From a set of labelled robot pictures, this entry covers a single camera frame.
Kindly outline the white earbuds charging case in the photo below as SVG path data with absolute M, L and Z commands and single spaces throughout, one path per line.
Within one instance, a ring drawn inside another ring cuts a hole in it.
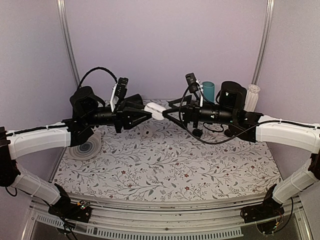
M 162 121 L 165 119 L 163 116 L 163 112 L 165 110 L 165 107 L 154 102 L 147 103 L 144 107 L 144 111 L 151 113 L 151 117 L 157 121 Z

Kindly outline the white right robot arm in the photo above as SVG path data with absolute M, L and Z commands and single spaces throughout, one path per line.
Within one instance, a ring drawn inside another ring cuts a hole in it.
M 267 191 L 258 213 L 262 218 L 269 218 L 290 197 L 320 180 L 320 126 L 245 111 L 246 95 L 247 90 L 239 83 L 224 81 L 216 104 L 201 103 L 183 94 L 182 98 L 169 102 L 170 109 L 162 115 L 185 130 L 188 123 L 193 123 L 195 128 L 199 123 L 227 125 L 230 140 L 278 143 L 310 152 L 303 166 Z

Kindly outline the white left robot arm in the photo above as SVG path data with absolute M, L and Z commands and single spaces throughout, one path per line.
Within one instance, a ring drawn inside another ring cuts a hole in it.
M 72 117 L 52 125 L 9 131 L 0 128 L 0 185 L 17 188 L 42 199 L 63 217 L 74 213 L 74 204 L 66 191 L 56 183 L 48 183 L 18 168 L 16 160 L 31 153 L 84 144 L 99 126 L 113 126 L 117 133 L 130 130 L 149 120 L 142 97 L 126 97 L 127 78 L 120 78 L 106 104 L 90 86 L 80 86 L 70 97 Z

